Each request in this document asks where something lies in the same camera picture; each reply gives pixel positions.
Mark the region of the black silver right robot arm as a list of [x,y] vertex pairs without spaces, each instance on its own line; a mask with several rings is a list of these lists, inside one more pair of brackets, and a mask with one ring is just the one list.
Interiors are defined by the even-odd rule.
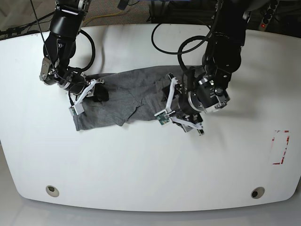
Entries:
[[[49,26],[49,36],[43,39],[44,58],[40,80],[46,85],[57,84],[69,95],[79,96],[88,87],[91,79],[87,71],[93,64],[96,48],[91,36],[81,29],[88,13],[88,0],[58,0]],[[70,59],[76,52],[76,38],[83,34],[91,44],[92,56],[84,68],[71,67]]]

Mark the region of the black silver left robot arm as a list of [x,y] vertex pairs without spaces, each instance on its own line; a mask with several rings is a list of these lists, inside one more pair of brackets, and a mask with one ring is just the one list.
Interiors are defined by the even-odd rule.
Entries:
[[[211,113],[224,108],[230,100],[226,91],[232,74],[241,65],[241,49],[245,44],[246,28],[253,10],[266,4],[265,0],[219,0],[214,21],[206,36],[194,36],[185,40],[175,52],[182,76],[182,84],[171,79],[167,103],[163,113],[171,117],[179,115],[183,120],[199,123],[201,112]],[[207,43],[200,66],[187,67],[182,59],[184,47],[199,40]]]

